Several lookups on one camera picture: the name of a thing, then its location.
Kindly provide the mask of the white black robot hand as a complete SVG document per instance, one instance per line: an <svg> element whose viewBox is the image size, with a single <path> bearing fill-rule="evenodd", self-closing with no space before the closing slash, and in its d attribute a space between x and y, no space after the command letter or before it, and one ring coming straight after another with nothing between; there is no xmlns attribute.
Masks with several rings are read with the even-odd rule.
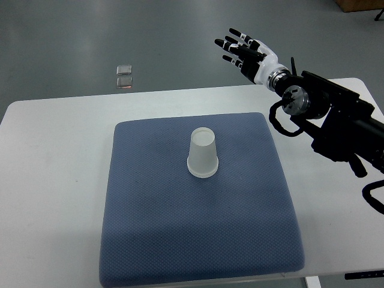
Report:
<svg viewBox="0 0 384 288"><path fill-rule="evenodd" d="M224 51L238 51L239 57L249 59L242 62L227 55L223 55L222 58L237 68L241 68L241 73L253 83L271 85L273 78L284 71L284 66L278 62L277 55L263 42L255 40L245 33L234 28L230 28L229 32L236 39L225 36L225 40L215 39L214 43Z"/></svg>

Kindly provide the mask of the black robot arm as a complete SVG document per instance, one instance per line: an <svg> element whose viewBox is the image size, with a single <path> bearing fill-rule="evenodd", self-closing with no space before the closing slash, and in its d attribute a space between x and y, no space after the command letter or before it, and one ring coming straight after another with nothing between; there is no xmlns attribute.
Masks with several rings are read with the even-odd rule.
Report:
<svg viewBox="0 0 384 288"><path fill-rule="evenodd" d="M264 43L233 28L214 43L252 83L275 92L280 100L269 110L269 121L282 135L308 134L314 152L349 163L363 178L362 160L383 171L383 124L372 117L374 106L358 93L314 73L285 67Z"/></svg>

